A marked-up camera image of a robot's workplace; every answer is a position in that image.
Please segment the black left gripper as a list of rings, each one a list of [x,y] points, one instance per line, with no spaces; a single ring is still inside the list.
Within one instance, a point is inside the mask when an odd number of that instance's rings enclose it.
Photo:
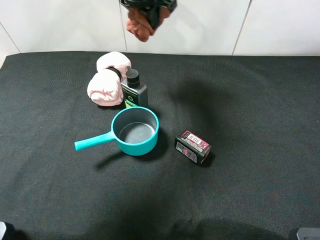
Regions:
[[[161,7],[167,8],[170,12],[177,7],[176,0],[120,0],[124,7],[150,8],[149,23],[153,30],[160,25]]]

